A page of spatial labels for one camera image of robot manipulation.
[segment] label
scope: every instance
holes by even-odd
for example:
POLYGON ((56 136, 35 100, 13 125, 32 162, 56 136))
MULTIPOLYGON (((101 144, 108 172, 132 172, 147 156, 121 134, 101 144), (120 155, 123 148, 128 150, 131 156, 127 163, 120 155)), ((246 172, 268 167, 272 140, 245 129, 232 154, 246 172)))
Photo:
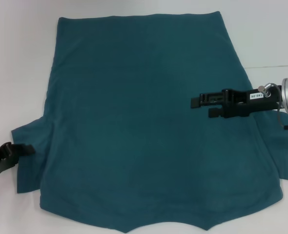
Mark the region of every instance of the label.
POLYGON ((257 98, 263 98, 263 94, 262 93, 250 94, 250 100, 257 98))

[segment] wrinkled cloth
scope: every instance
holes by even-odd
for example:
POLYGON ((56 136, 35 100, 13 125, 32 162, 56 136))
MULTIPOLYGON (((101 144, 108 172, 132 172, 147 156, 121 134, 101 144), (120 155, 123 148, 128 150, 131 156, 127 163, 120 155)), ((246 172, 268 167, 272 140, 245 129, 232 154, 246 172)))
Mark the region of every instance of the wrinkled cloth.
POLYGON ((219 12, 60 18, 43 117, 12 131, 36 150, 20 158, 18 192, 40 189, 42 209, 125 233, 208 230, 276 203, 288 131, 274 111, 190 109, 224 88, 252 87, 219 12))

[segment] teal fabric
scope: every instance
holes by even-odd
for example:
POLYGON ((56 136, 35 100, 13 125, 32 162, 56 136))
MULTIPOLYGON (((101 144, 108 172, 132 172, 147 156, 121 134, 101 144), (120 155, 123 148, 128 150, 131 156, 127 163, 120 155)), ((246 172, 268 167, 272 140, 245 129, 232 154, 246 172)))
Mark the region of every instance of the teal fabric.
POLYGON ((288 131, 274 111, 190 109, 224 88, 251 85, 219 12, 60 18, 44 115, 12 132, 36 149, 19 161, 18 193, 40 189, 43 209, 122 232, 208 230, 274 204, 288 131))

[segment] white table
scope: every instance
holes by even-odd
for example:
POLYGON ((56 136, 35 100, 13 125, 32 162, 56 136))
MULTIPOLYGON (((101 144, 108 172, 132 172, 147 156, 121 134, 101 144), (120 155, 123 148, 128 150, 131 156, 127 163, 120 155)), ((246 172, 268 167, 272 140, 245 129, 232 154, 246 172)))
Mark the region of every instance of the white table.
MULTIPOLYGON (((288 0, 0 0, 0 145, 11 140, 10 130, 42 116, 59 17, 214 11, 222 13, 254 87, 270 81, 280 84, 288 77, 288 0)), ((15 167, 0 175, 0 234, 118 233, 41 210, 39 191, 16 194, 16 171, 15 167)), ((288 233, 288 181, 282 181, 282 188, 284 199, 277 204, 208 232, 186 224, 160 223, 131 233, 288 233)))

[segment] robotic arm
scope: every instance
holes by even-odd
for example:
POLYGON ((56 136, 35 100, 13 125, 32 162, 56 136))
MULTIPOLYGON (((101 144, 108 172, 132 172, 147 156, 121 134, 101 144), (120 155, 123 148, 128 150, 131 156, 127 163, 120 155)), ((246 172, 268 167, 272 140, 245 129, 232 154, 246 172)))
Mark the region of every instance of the robotic arm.
POLYGON ((200 94, 191 99, 191 108, 201 106, 221 105, 221 108, 210 108, 208 117, 247 117, 250 113, 258 111, 276 110, 278 120, 284 129, 288 126, 281 123, 279 111, 285 108, 288 113, 288 78, 282 81, 282 85, 268 83, 258 89, 245 92, 232 89, 223 89, 218 93, 200 94))

